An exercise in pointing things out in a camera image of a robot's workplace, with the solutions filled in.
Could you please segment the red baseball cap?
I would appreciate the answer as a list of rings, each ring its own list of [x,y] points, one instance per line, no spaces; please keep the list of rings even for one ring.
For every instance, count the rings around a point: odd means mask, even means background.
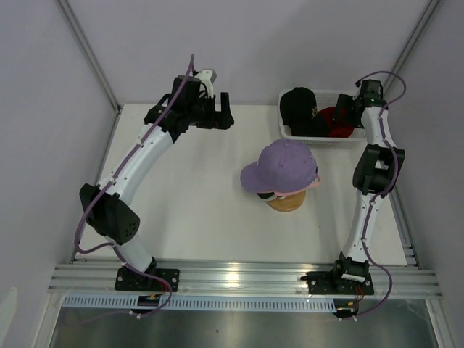
[[[325,121],[323,135],[329,138],[349,138],[354,131],[354,127],[344,120],[345,109],[342,110],[341,117],[336,120],[336,107],[327,107],[319,111],[319,115]]]

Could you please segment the black gold-logo cap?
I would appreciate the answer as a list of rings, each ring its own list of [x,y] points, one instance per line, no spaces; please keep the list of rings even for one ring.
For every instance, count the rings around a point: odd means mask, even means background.
[[[296,87],[284,93],[279,101],[283,124],[292,136],[327,137],[330,128],[318,112],[315,94],[305,87]]]

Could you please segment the pink baseball cap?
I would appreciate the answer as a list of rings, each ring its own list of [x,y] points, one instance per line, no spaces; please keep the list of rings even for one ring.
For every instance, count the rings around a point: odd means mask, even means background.
[[[303,191],[306,191],[308,189],[314,189],[316,187],[318,187],[320,185],[322,181],[322,178],[320,175],[317,176],[317,178],[309,185],[309,186],[306,186],[305,188],[302,188],[298,191],[293,191],[293,192],[276,192],[274,191],[273,192],[273,195],[278,197],[279,199],[282,199],[284,197],[287,197],[287,196],[293,196],[295,194],[299,194],[300,192],[303,192]]]

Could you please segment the purple LA baseball cap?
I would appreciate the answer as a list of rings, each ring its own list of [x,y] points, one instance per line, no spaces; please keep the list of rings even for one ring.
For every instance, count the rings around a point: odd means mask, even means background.
[[[293,192],[309,186],[319,175],[316,159],[301,141],[278,139],[266,146],[258,160],[240,174],[242,188],[250,193]]]

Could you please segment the white NY baseball cap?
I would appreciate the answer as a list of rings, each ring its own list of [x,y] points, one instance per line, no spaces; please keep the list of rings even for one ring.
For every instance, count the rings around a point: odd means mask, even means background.
[[[274,192],[262,193],[258,194],[258,196],[265,202],[271,202],[278,198]]]

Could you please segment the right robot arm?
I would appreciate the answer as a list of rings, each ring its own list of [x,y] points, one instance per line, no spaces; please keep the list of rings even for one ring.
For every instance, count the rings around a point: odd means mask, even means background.
[[[354,96],[342,94],[336,105],[336,116],[345,111],[344,119],[363,128],[367,141],[352,178],[356,205],[350,235],[330,276],[331,286],[340,293],[368,282],[376,217],[405,160],[405,151],[396,146],[389,130],[389,103],[381,82],[364,77],[356,86]]]

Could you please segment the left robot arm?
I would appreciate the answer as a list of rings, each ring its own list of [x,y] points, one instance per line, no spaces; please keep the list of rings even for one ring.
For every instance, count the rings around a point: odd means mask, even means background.
[[[140,290],[155,285],[156,260],[137,236],[140,218],[131,202],[154,163],[191,126],[227,130],[234,124],[228,93],[221,93],[215,109],[215,79],[214,70],[179,75],[172,91],[147,112],[132,149],[96,185],[80,190],[86,222],[114,249]]]

